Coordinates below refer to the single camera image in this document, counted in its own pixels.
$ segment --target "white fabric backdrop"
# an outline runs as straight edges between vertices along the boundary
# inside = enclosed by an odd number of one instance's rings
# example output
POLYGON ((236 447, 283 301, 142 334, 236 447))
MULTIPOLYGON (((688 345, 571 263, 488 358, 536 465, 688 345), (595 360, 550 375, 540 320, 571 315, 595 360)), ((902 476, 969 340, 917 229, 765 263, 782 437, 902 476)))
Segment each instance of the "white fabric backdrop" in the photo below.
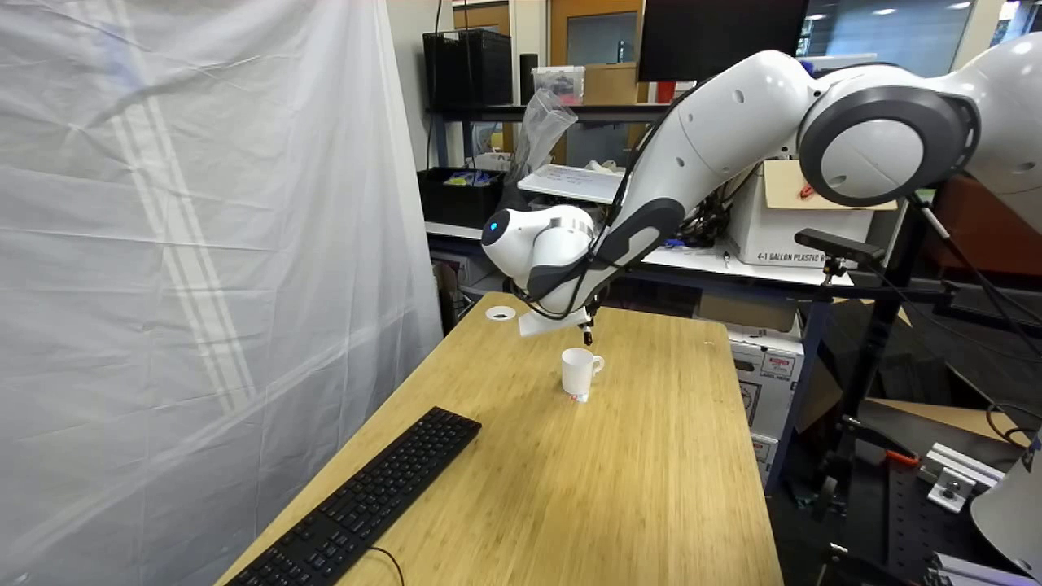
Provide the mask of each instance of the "white fabric backdrop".
POLYGON ((212 582, 437 338, 381 0, 0 0, 0 582, 212 582))

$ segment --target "wooden tabletop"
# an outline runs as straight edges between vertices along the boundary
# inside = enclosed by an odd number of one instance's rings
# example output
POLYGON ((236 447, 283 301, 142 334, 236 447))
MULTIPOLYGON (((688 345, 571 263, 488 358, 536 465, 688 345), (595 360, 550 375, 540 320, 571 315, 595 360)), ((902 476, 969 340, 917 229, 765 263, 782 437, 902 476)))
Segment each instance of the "wooden tabletop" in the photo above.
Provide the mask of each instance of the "wooden tabletop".
MULTIPOLYGON (((782 582, 750 423, 716 321, 601 309, 590 402, 561 390, 576 328, 520 338, 485 295, 223 572, 234 577, 428 408, 480 423, 378 541, 423 586, 782 582)), ((342 582, 394 586, 364 554, 342 582)))

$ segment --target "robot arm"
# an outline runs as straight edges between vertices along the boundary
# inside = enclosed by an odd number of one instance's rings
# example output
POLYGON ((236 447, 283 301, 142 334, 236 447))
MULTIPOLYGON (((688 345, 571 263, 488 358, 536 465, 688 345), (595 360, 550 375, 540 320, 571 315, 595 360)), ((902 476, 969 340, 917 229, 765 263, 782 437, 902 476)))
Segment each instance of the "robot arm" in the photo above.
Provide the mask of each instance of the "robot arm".
POLYGON ((809 104, 809 75, 782 51, 757 51, 664 116, 637 153, 623 207, 601 235, 591 221, 576 221, 576 207, 499 210, 480 235, 485 254, 531 309, 571 320, 610 275, 676 235, 700 198, 785 143, 809 104), (571 221, 550 223, 562 210, 590 240, 576 238, 571 221), (567 249, 550 254, 547 240, 567 240, 567 249))
POLYGON ((1042 229, 1042 34, 1022 34, 943 77, 892 66, 809 77, 757 51, 685 93, 636 157, 617 215, 499 210, 480 235, 543 320, 572 320, 721 181, 797 135, 806 181, 839 206, 871 206, 969 169, 1042 229))

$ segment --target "monitor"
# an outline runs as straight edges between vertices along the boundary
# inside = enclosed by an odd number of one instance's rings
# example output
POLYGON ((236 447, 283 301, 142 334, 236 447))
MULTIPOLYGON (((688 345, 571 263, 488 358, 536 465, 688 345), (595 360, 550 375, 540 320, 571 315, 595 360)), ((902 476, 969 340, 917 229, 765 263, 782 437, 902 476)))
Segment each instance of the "monitor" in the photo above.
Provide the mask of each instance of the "monitor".
POLYGON ((706 82, 752 51, 794 56, 806 0, 647 0, 637 82, 706 82))

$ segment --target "wire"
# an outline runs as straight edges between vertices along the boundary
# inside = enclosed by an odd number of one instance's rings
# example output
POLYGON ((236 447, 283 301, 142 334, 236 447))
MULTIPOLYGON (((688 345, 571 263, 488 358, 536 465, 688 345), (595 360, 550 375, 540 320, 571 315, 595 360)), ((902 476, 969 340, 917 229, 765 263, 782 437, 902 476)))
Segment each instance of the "wire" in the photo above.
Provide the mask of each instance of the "wire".
POLYGON ((1042 358, 1039 345, 1020 328, 1020 321, 1005 312, 1005 306, 1011 306, 1000 286, 990 283, 985 273, 976 269, 976 263, 969 263, 969 256, 955 244, 955 238, 946 235, 946 229, 940 223, 940 218, 917 198, 909 194, 911 207, 920 210, 920 218, 927 218, 927 223, 937 230, 940 244, 973 273, 973 280, 980 283, 985 301, 1000 312, 1000 320, 1017 333, 1017 338, 1034 353, 1042 358))
POLYGON ((397 557, 389 550, 383 550, 383 547, 368 547, 368 550, 383 554, 394 562, 397 582, 403 586, 403 569, 399 569, 397 557))
POLYGON ((434 26, 428 26, 428 31, 438 31, 438 26, 442 26, 442 6, 446 6, 446 0, 437 0, 437 8, 434 8, 434 26))

